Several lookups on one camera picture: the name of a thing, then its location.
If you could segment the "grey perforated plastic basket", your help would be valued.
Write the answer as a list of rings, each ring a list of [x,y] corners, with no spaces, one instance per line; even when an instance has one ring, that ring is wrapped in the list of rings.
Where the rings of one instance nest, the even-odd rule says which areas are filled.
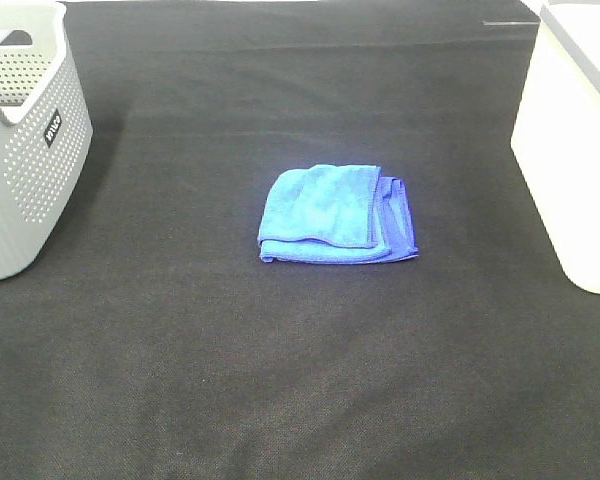
[[[57,1],[0,1],[0,280],[38,256],[76,186],[93,127]]]

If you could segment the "white plastic bin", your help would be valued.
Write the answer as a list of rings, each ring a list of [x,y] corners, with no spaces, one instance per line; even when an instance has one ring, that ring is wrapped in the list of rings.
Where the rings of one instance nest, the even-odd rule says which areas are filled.
[[[600,1],[549,1],[511,147],[567,278],[600,294]]]

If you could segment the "blue microfiber towel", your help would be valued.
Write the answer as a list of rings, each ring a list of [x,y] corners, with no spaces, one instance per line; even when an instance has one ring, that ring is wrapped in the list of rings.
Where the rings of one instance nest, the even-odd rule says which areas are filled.
[[[257,236],[263,262],[376,264],[419,254],[402,179],[373,165],[315,165],[281,174]]]

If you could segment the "black fabric table cover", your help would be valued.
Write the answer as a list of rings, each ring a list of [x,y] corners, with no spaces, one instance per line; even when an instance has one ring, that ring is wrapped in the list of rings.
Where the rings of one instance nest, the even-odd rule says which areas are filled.
[[[517,1],[71,3],[94,128],[0,282],[0,479],[600,479],[600,296],[510,149]],[[402,178],[420,254],[266,264],[282,172]]]

